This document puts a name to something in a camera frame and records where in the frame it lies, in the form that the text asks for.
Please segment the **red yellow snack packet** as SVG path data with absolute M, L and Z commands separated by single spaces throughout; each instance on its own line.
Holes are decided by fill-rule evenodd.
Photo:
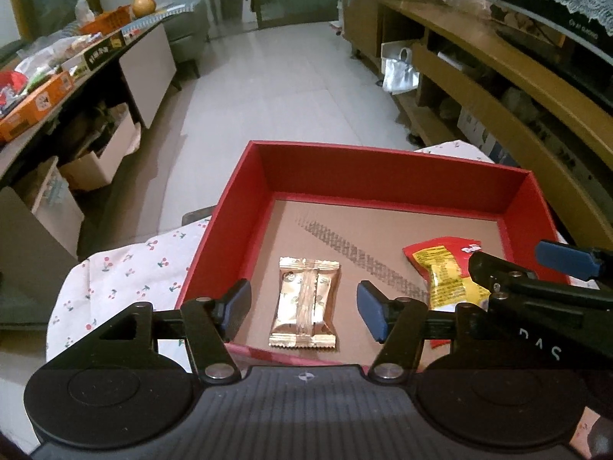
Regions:
M 460 302 L 487 309 L 490 293 L 469 272 L 470 257 L 481 250 L 479 240 L 460 237 L 440 237 L 403 248 L 406 259 L 427 282 L 429 309 L 454 312 Z

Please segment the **gold foil snack packet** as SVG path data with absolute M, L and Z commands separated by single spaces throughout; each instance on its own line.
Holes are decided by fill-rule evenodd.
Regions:
M 271 347 L 336 350 L 331 319 L 341 265 L 336 261 L 282 256 L 280 293 L 268 337 Z

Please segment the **cherry print tablecloth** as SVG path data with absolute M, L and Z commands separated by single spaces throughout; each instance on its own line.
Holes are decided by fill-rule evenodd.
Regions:
M 46 336 L 51 360 L 137 301 L 174 309 L 213 211 L 189 214 L 184 225 L 146 241 L 102 251 L 70 270 Z

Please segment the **red cardboard box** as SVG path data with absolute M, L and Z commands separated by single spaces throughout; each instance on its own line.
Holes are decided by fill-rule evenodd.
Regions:
M 218 298 L 245 278 L 251 310 L 229 345 L 235 357 L 366 366 L 379 345 L 357 311 L 357 285 L 369 280 L 390 298 L 425 300 L 425 281 L 403 250 L 441 237 L 472 240 L 542 279 L 562 280 L 534 256 L 556 229 L 527 170 L 389 149 L 253 141 L 225 186 L 181 297 Z M 336 349 L 269 346 L 284 256 L 340 264 L 331 317 Z

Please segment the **wooden tv cabinet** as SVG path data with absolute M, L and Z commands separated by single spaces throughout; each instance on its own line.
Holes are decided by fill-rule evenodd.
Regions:
M 612 117 L 497 34 L 494 24 L 436 0 L 343 0 L 344 35 L 375 60 L 407 41 L 428 113 L 450 97 L 532 171 L 575 244 L 612 245 Z

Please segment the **white storage box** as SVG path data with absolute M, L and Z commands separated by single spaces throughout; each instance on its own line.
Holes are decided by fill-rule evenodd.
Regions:
M 121 162 L 140 146 L 140 123 L 132 120 L 127 103 L 106 111 L 100 130 L 86 138 L 75 158 L 59 167 L 60 174 L 74 190 L 92 191 L 110 185 Z

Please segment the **television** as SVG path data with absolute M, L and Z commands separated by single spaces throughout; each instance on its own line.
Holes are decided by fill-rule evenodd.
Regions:
M 612 36 L 589 19 L 553 0 L 492 0 L 529 18 L 546 34 L 536 55 L 555 73 L 607 112 L 612 111 Z

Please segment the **silver gift bag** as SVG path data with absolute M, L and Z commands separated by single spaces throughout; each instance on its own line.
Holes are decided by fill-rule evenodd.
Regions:
M 413 65 L 414 39 L 383 42 L 380 49 L 382 88 L 391 95 L 412 92 L 419 86 L 420 73 Z

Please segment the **dark coffee table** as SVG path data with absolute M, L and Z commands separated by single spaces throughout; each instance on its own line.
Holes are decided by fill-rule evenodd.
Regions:
M 102 107 L 125 104 L 133 122 L 149 129 L 176 71 L 164 25 L 139 30 L 127 46 L 79 79 L 43 120 L 1 148 L 1 186 L 18 188 L 53 156 L 60 166 L 69 163 Z

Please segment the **orange cardboard box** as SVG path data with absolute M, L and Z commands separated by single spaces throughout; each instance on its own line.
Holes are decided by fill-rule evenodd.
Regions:
M 73 89 L 69 72 L 61 72 L 36 88 L 0 123 L 1 140 L 9 142 L 33 127 L 48 115 Z

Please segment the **black snack box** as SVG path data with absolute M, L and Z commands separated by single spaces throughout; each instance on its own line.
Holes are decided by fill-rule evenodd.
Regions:
M 83 58 L 89 70 L 93 71 L 111 56 L 114 56 L 115 53 L 124 49 L 125 45 L 123 31 L 118 29 L 85 49 Z

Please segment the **grey sofa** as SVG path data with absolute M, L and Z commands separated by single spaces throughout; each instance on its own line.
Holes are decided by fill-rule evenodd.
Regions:
M 163 26 L 176 64 L 187 64 L 196 78 L 204 46 L 209 42 L 209 19 L 205 0 L 197 0 L 175 8 L 163 20 Z

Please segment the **red plastic bag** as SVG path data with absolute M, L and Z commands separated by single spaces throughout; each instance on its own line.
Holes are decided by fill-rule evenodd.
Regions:
M 10 104 L 23 92 L 27 86 L 28 78 L 17 71 L 0 72 L 0 106 Z

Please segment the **orange plastic basket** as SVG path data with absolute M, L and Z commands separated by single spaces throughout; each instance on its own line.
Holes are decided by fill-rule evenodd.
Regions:
M 82 35 L 109 35 L 131 22 L 130 6 L 118 6 L 116 10 L 101 13 L 90 23 L 80 27 Z

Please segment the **yellow pomelo fruit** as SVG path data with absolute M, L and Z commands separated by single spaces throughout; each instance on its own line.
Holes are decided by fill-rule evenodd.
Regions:
M 132 0 L 131 10 L 135 19 L 140 19 L 155 13 L 157 3 L 155 0 Z

